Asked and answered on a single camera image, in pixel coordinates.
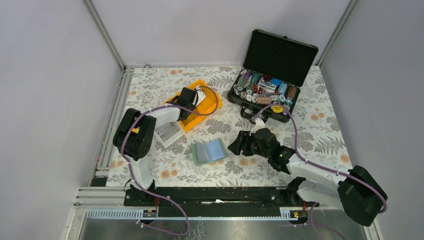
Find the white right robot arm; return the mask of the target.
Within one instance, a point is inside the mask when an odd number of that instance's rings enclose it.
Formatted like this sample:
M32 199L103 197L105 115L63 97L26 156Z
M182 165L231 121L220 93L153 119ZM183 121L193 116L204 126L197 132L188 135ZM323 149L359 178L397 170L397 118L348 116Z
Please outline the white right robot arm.
M286 198L293 206L307 202L333 207L366 227L387 209L387 194L364 167L340 169L303 158L280 144L260 118L250 131L239 131L227 148L237 156L263 157L276 171L291 175Z

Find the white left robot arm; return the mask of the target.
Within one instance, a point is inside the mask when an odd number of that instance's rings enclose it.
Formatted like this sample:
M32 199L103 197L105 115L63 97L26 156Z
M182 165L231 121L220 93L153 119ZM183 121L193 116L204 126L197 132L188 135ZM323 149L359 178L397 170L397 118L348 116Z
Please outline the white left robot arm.
M184 121L195 112L207 95L206 86L194 89L184 87L180 95L173 97L164 105L140 112L135 108L125 111L113 136L112 144L128 163L132 185L138 189L136 199L144 206L152 204L155 192L149 188L153 183L147 162L142 160L150 151L155 130L167 124Z

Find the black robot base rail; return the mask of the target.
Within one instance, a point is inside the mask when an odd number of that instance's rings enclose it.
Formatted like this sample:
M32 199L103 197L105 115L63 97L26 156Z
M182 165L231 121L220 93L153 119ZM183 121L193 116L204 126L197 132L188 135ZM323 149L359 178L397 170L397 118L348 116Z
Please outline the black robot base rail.
M149 207L159 217L173 218L288 218L306 219L311 201L302 200L293 187L159 187L147 191L131 184L124 206Z

